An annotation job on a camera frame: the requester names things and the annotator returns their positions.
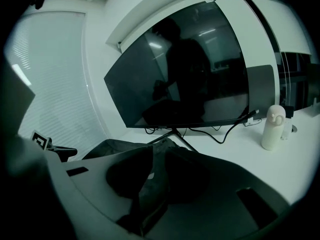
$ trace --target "black cable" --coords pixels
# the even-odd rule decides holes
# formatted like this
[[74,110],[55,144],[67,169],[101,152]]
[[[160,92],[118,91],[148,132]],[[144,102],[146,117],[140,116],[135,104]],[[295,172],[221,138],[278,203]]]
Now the black cable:
[[189,129],[190,129],[191,131],[194,131],[194,132],[199,132],[199,133],[206,134],[206,135],[210,136],[212,139],[214,139],[217,143],[223,144],[223,143],[226,141],[226,138],[227,138],[228,134],[230,133],[230,131],[231,131],[233,128],[235,128],[238,124],[242,123],[244,120],[247,120],[247,119],[249,119],[249,118],[252,118],[252,117],[253,117],[255,114],[257,114],[258,112],[259,112],[259,111],[256,111],[256,110],[251,111],[249,114],[247,114],[246,116],[244,116],[244,117],[242,117],[241,119],[239,119],[238,121],[236,121],[235,124],[234,124],[233,126],[231,126],[231,128],[226,132],[226,134],[225,134],[224,139],[223,139],[222,142],[219,141],[219,140],[217,140],[217,139],[216,139],[215,137],[213,137],[211,134],[209,134],[209,133],[207,133],[207,132],[205,132],[205,131],[203,131],[203,130],[195,130],[195,129],[191,129],[191,128],[189,128]]
[[220,130],[220,128],[221,128],[221,125],[220,125],[220,127],[218,128],[218,130],[216,129],[216,128],[214,128],[213,126],[211,126],[213,129],[215,129],[216,131],[219,131]]
[[188,128],[185,128],[185,131],[184,131],[184,134],[183,134],[183,136],[182,136],[182,139],[183,139],[184,136],[186,135],[187,129],[188,129]]
[[156,129],[155,129],[155,128],[153,128],[153,130],[152,130],[152,129],[150,129],[150,128],[144,128],[144,130],[145,130],[145,133],[146,133],[146,134],[149,134],[149,135],[154,134],[154,133],[155,133],[155,131],[156,131]]
[[260,118],[259,119],[260,121],[259,122],[257,122],[257,123],[255,123],[255,124],[249,124],[249,125],[245,125],[245,124],[243,124],[244,125],[244,127],[248,127],[248,126],[256,126],[256,125],[258,125],[258,124],[260,124],[261,122],[262,122],[262,119]]

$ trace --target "thermos bottle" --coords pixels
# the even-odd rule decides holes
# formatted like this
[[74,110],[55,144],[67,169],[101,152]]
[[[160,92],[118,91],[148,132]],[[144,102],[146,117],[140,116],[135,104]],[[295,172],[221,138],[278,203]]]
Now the thermos bottle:
[[272,105],[266,114],[261,146],[266,150],[273,150],[280,141],[284,131],[286,111],[280,105]]

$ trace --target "white bottle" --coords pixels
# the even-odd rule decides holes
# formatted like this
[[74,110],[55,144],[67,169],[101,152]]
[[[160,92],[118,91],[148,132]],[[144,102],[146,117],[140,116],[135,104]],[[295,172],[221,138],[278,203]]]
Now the white bottle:
[[285,119],[285,123],[284,123],[283,132],[282,132],[282,135],[281,135],[281,140],[289,139],[291,131],[292,131],[292,119],[291,118],[286,118]]
[[266,114],[261,146],[266,150],[273,150],[280,141],[284,124],[286,120],[286,111],[280,105],[272,105]]

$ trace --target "white panel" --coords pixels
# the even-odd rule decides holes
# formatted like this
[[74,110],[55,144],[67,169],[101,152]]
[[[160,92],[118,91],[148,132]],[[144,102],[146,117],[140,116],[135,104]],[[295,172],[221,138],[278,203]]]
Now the white panel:
[[[121,43],[124,52],[139,36],[165,17],[194,4],[207,0],[177,0],[158,10],[138,27],[136,27]],[[216,0],[229,21],[239,42],[247,68],[271,65],[274,73],[275,104],[279,104],[280,86],[276,57],[265,29],[244,0]]]
[[216,0],[228,19],[240,44],[247,68],[271,65],[274,74],[275,104],[280,101],[280,83],[276,57],[268,35],[244,0]]
[[281,52],[311,54],[307,39],[291,9],[279,0],[252,0],[270,24]]
[[142,21],[174,1],[177,0],[107,0],[106,42],[113,45],[122,42]]
[[19,134],[34,130],[56,146],[76,148],[84,157],[107,137],[93,108],[82,62],[83,13],[43,12],[23,17],[6,46],[8,61],[18,64],[35,98]]

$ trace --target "white wall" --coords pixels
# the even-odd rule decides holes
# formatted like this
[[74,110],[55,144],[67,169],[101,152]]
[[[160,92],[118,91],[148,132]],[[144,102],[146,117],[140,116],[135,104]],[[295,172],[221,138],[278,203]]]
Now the white wall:
[[290,7],[279,0],[252,0],[270,24],[281,52],[311,54],[304,32]]
[[104,4],[81,0],[45,0],[40,10],[30,7],[25,13],[70,11],[85,13],[82,36],[84,73],[95,111],[109,138],[122,136],[127,128],[109,94],[104,77],[120,53],[105,44]]
[[299,22],[301,29],[304,33],[305,39],[308,43],[309,49],[310,49],[310,62],[313,64],[320,64],[320,60],[319,60],[319,55],[318,52],[316,50],[315,44],[312,41],[312,38],[305,26],[305,24],[303,23],[303,21],[301,20],[301,18],[299,17],[299,15],[297,14],[297,12],[290,6],[290,9],[292,11],[292,13],[294,14],[294,16],[296,17],[297,21]]
[[173,1],[176,0],[108,0],[105,4],[107,43],[121,42],[147,17]]

